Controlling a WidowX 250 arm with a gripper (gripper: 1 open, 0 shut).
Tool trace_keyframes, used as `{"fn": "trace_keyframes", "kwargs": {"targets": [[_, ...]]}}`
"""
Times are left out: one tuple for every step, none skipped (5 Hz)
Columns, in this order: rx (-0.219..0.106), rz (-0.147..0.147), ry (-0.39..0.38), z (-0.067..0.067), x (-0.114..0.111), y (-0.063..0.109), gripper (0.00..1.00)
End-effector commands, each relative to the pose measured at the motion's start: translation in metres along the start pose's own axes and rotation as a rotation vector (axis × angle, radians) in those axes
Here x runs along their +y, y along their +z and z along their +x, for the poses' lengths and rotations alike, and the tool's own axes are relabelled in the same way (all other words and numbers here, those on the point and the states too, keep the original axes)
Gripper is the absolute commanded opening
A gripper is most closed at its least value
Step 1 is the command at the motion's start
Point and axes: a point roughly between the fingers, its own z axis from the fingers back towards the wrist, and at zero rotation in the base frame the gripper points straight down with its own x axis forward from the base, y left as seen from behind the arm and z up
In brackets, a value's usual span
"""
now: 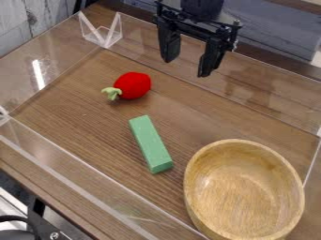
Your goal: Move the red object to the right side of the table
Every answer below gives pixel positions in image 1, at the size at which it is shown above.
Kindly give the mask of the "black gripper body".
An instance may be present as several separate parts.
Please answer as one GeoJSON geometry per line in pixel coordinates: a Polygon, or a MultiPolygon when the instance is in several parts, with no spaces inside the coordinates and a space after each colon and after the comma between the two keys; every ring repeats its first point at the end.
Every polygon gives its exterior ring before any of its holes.
{"type": "Polygon", "coordinates": [[[227,42],[227,50],[235,49],[243,24],[223,10],[224,0],[155,0],[155,5],[159,17],[214,33],[227,42]]]}

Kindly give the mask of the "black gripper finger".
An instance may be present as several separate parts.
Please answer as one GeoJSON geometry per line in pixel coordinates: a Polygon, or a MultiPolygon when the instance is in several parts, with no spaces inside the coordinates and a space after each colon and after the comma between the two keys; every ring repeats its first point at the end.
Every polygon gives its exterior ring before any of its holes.
{"type": "Polygon", "coordinates": [[[218,69],[226,53],[226,44],[220,38],[211,37],[206,42],[204,53],[199,59],[198,77],[208,77],[211,72],[218,69]]]}
{"type": "Polygon", "coordinates": [[[170,22],[158,22],[158,41],[162,59],[168,63],[180,53],[180,34],[170,22]]]}

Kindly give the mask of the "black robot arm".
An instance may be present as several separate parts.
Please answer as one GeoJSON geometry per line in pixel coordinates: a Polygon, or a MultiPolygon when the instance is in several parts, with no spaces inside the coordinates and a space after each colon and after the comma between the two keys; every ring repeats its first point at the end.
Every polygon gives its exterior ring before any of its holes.
{"type": "Polygon", "coordinates": [[[206,43],[198,77],[211,75],[226,52],[232,52],[236,47],[242,23],[223,11],[223,4],[224,0],[155,0],[152,20],[163,61],[170,63],[179,56],[182,35],[206,43]]]}

